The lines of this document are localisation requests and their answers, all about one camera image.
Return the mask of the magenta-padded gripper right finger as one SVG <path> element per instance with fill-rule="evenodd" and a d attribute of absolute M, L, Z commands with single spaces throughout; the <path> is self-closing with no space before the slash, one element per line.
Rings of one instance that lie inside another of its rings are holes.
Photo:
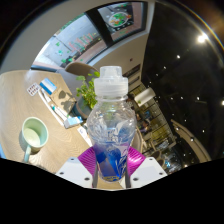
<path fill-rule="evenodd" d="M 166 176 L 154 157 L 145 157 L 133 147 L 129 149 L 125 174 L 127 188 L 140 188 Z"/>

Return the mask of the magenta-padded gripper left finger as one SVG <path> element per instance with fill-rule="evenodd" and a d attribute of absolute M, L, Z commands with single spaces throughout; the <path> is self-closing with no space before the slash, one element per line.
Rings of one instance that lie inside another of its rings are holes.
<path fill-rule="evenodd" d="M 96 188 L 98 170 L 92 147 L 78 157 L 70 157 L 56 172 L 56 176 L 84 188 Z"/>

